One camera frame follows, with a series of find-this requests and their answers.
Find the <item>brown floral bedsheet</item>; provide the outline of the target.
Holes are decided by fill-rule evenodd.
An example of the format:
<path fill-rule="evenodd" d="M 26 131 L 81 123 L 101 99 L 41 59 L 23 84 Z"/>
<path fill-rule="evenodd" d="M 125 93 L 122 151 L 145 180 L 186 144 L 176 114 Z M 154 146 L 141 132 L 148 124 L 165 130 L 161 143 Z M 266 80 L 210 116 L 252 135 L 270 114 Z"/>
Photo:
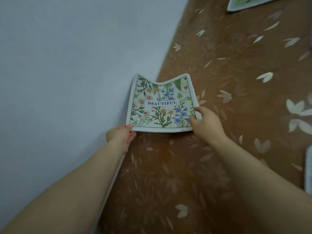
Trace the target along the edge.
<path fill-rule="evenodd" d="M 312 0 L 227 13 L 190 0 L 159 73 L 183 73 L 227 136 L 303 188 L 312 144 Z M 193 133 L 138 133 L 99 220 L 101 234 L 264 234 L 220 159 Z"/>

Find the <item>person's right forearm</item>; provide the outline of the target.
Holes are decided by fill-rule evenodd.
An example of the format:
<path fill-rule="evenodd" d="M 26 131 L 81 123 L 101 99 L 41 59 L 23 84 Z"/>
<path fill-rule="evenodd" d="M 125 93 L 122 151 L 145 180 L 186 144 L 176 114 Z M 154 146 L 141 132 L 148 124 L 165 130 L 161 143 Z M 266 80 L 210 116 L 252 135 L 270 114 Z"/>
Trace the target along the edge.
<path fill-rule="evenodd" d="M 208 137 L 259 224 L 273 234 L 312 234 L 312 196 L 299 189 L 227 136 Z"/>

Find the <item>person's right hand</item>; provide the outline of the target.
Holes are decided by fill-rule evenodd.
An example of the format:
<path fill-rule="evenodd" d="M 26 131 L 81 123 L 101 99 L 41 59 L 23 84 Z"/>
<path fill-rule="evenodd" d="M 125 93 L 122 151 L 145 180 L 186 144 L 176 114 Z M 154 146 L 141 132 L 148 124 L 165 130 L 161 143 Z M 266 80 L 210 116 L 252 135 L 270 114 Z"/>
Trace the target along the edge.
<path fill-rule="evenodd" d="M 193 131 L 197 137 L 209 145 L 218 145 L 227 140 L 219 117 L 205 107 L 195 107 L 194 110 L 201 114 L 200 127 Z"/>

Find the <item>white fabric item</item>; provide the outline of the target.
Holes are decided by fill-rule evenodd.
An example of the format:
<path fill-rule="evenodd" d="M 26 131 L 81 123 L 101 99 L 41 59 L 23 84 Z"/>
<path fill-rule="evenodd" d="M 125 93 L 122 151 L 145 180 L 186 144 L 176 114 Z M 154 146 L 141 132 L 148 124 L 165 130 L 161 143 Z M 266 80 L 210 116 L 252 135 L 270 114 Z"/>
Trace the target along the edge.
<path fill-rule="evenodd" d="M 305 154 L 304 190 L 312 195 L 312 145 L 307 148 Z"/>

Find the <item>person's left hand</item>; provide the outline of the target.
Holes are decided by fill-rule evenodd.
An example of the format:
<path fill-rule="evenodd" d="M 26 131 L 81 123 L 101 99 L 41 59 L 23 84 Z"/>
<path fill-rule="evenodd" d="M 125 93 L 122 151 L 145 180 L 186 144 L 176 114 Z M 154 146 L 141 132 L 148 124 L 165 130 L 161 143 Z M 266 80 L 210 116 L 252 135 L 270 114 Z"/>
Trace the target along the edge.
<path fill-rule="evenodd" d="M 119 129 L 119 126 L 110 129 L 105 134 L 107 143 L 113 145 L 120 155 L 124 155 L 128 152 L 128 147 L 136 135 L 135 131 L 123 131 Z"/>

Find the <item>floral print cloth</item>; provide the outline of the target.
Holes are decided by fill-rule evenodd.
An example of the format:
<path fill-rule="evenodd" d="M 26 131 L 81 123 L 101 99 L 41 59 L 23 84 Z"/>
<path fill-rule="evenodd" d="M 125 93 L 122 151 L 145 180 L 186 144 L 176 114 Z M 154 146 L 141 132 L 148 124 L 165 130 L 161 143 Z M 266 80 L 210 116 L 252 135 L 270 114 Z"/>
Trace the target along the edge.
<path fill-rule="evenodd" d="M 192 131 L 189 117 L 199 103 L 189 74 L 158 83 L 137 74 L 133 77 L 126 124 L 136 132 L 180 133 Z"/>
<path fill-rule="evenodd" d="M 263 5 L 275 0 L 229 0 L 227 11 L 236 12 L 244 9 Z"/>

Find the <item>person's left forearm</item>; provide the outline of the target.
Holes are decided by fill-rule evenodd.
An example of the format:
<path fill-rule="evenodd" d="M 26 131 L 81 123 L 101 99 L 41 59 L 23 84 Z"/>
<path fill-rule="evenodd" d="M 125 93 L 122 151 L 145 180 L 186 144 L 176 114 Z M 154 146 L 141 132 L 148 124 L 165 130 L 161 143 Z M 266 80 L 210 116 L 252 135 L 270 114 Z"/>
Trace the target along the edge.
<path fill-rule="evenodd" d="M 89 234 L 128 144 L 112 140 L 29 203 L 0 234 Z"/>

